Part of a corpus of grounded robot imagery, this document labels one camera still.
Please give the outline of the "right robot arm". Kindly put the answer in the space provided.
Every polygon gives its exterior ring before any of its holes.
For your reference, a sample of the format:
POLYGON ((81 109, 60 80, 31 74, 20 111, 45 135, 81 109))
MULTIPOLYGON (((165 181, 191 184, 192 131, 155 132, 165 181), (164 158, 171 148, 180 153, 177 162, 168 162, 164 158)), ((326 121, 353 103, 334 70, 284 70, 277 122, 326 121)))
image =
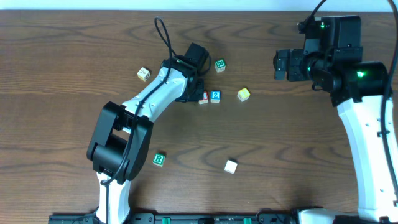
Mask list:
POLYGON ((358 184, 358 212, 298 209, 291 223, 395 223, 397 141, 392 101, 384 101, 388 73, 365 62, 359 16, 310 16, 298 25, 302 49, 281 49, 273 59, 278 80, 311 81, 330 94, 349 139, 358 184))

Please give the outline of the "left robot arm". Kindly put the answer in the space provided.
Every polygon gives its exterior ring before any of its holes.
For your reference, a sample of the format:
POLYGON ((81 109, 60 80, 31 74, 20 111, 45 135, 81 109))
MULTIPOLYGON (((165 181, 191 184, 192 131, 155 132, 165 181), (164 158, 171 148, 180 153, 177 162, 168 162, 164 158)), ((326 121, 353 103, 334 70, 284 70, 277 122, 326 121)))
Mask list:
POLYGON ((86 153, 100 183, 93 223, 127 222, 131 181, 146 161, 154 122, 174 101, 202 100, 202 68, 210 60, 204 47, 192 43, 184 55, 164 60, 156 78, 134 98, 103 106, 86 153))

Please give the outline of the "red letter I block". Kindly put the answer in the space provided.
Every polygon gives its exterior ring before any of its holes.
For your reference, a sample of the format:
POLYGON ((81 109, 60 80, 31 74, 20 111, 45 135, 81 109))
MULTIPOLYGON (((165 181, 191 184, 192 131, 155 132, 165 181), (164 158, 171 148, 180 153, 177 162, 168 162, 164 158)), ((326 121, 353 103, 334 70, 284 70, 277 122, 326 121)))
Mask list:
POLYGON ((198 103, 200 105, 208 103, 208 92, 207 91, 203 92, 203 98, 201 100, 199 100, 198 103))

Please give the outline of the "blue number 2 block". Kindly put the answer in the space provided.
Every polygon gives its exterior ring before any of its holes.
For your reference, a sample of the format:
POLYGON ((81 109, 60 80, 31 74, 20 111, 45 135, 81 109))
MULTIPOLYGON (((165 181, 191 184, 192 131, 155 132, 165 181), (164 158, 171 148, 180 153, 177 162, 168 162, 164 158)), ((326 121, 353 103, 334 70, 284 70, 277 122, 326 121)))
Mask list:
POLYGON ((212 103, 219 103, 221 99, 221 92, 218 90, 212 90, 210 95, 210 101, 212 103))

